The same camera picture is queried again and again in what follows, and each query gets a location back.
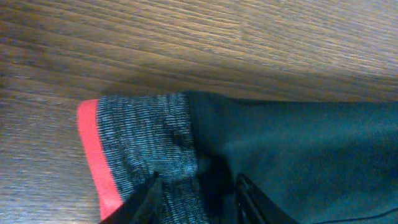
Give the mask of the black leggings red-grey waistband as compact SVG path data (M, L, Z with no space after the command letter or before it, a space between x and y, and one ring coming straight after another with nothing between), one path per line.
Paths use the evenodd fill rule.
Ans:
M395 102L104 96L77 124L101 221L158 172L160 223L238 223L240 173L298 223L397 222Z

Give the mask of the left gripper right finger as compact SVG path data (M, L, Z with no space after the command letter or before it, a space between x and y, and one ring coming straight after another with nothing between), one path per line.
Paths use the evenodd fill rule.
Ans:
M236 178L236 202L239 224L299 224L242 173Z

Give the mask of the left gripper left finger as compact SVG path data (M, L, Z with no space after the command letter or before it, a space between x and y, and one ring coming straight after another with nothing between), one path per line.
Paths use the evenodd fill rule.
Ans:
M99 224L159 224L164 206L164 181L154 172L111 215Z

